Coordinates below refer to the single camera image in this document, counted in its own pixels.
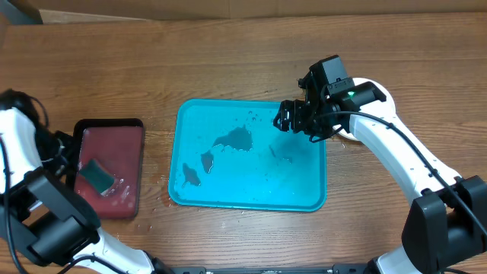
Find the green scrubbing sponge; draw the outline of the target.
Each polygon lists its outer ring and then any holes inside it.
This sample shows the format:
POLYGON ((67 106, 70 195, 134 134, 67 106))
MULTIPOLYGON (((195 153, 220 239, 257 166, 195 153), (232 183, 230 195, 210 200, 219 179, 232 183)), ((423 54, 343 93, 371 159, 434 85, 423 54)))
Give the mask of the green scrubbing sponge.
POLYGON ((96 159, 90 159, 78 172, 100 195, 106 195, 116 182, 116 177, 96 159))

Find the white plate with pink rim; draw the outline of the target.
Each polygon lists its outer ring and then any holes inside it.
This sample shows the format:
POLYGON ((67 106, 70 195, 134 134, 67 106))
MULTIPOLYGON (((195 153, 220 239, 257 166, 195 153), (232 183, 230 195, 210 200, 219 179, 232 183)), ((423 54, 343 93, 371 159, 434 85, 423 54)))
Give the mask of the white plate with pink rim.
POLYGON ((386 96, 386 100, 381 102, 379 100, 366 104, 364 107, 361 107, 360 112, 369 113, 377 116, 378 114, 390 115, 396 113, 396 105, 394 99, 392 98, 390 92, 380 83, 369 79, 369 78, 353 78, 353 83, 355 85, 364 84, 366 82, 370 82, 374 84, 379 90, 386 96))

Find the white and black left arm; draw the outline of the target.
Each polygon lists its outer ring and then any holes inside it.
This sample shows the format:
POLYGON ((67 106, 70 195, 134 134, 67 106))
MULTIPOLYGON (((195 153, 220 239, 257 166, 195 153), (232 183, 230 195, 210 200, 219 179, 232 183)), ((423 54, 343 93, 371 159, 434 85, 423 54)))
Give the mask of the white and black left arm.
POLYGON ((63 273, 79 266, 98 273, 169 273, 157 257, 107 232, 93 208, 60 178, 70 164, 70 135, 41 122, 41 103, 21 91, 1 93, 1 237, 13 264, 19 256, 63 273))

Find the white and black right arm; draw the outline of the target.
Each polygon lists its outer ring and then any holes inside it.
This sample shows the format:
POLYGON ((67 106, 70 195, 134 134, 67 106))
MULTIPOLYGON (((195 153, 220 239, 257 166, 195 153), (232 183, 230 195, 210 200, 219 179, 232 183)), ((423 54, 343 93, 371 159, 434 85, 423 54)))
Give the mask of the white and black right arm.
POLYGON ((273 124, 321 142, 341 131, 374 153, 409 203, 401 245, 335 273, 445 273, 486 251, 486 184, 435 157, 396 114, 390 93, 350 77, 339 56, 313 64, 299 80, 303 100, 285 100, 273 124))

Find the blue plastic tray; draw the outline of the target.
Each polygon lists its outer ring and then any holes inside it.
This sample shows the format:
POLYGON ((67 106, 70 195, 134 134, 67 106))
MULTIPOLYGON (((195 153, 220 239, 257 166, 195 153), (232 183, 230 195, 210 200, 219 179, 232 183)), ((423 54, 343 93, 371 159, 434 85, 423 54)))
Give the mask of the blue plastic tray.
POLYGON ((177 114, 167 191, 181 206, 315 212, 326 144, 272 124, 279 103, 191 99, 177 114))

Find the black tray with pink liquid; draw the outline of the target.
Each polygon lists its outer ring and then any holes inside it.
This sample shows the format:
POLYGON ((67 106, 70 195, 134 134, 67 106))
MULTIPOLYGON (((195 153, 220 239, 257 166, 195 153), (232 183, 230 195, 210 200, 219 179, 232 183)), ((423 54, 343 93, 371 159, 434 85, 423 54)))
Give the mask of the black tray with pink liquid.
POLYGON ((102 219, 132 219, 138 213, 145 129, 136 118, 82 119, 73 131, 76 173, 66 183, 86 200, 102 219), (96 159, 116 177, 106 195, 100 195, 78 172, 96 159))

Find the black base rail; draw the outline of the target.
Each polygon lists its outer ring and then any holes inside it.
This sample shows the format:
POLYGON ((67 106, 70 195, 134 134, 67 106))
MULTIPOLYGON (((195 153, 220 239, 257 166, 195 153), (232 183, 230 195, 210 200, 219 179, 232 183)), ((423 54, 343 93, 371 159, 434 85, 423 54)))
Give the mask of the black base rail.
POLYGON ((379 274, 380 271, 371 263, 345 263, 322 267, 290 268, 222 268, 206 269, 205 267, 175 267, 156 269, 149 273, 173 274, 379 274))

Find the cardboard back wall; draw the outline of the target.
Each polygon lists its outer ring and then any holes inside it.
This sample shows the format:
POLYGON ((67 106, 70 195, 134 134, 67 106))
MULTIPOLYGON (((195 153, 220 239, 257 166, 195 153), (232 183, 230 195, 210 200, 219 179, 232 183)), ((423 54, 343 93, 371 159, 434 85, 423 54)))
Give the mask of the cardboard back wall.
POLYGON ((485 12, 486 0, 29 0, 2 1, 1 18, 38 24, 42 10, 148 20, 485 12))

